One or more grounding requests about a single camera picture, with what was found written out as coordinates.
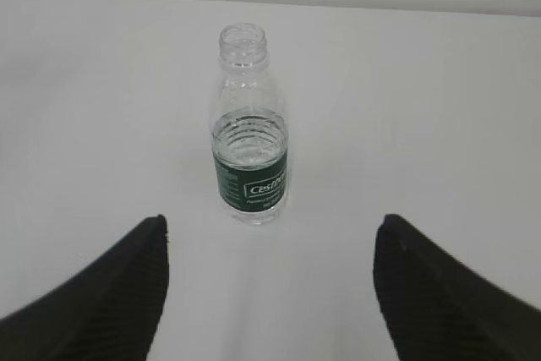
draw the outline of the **clear plastic bottle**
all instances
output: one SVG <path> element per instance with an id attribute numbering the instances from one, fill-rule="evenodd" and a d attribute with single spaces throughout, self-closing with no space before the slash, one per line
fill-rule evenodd
<path id="1" fill-rule="evenodd" d="M 265 32 L 237 23 L 220 34 L 221 79 L 210 104 L 220 195 L 248 224 L 276 218 L 287 197 L 283 95 L 269 73 Z"/>

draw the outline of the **black plastic part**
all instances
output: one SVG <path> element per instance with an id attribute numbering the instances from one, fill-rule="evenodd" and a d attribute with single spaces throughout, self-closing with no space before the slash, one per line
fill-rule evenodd
<path id="1" fill-rule="evenodd" d="M 0 360 L 143 361 L 168 283 L 166 219 L 148 218 L 78 275 L 0 320 Z"/>
<path id="2" fill-rule="evenodd" d="M 541 313 L 399 216 L 378 231 L 374 285 L 401 361 L 541 360 Z"/>

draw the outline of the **water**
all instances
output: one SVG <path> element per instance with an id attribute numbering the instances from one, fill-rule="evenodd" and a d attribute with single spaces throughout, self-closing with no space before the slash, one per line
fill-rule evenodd
<path id="1" fill-rule="evenodd" d="M 215 158 L 228 168 L 256 172 L 277 164 L 287 152 L 287 128 L 282 117 L 263 108 L 244 108 L 222 116 L 212 132 Z M 252 224 L 268 222 L 281 211 L 285 199 L 268 210 L 233 215 Z"/>

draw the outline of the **brand logo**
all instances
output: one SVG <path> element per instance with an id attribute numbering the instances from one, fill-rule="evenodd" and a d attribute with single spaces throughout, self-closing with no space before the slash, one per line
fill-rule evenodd
<path id="1" fill-rule="evenodd" d="M 247 183 L 246 185 L 244 185 L 244 194 L 247 198 L 271 194 L 272 192 L 280 188 L 285 178 L 286 172 L 282 171 L 273 178 L 264 179 L 263 181 L 258 182 Z"/>

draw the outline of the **green label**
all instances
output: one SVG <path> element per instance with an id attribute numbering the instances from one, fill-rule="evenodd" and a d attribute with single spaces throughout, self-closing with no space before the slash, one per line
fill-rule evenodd
<path id="1" fill-rule="evenodd" d="M 239 211 L 266 211 L 286 192 L 287 153 L 267 168 L 244 171 L 214 156 L 221 197 Z"/>

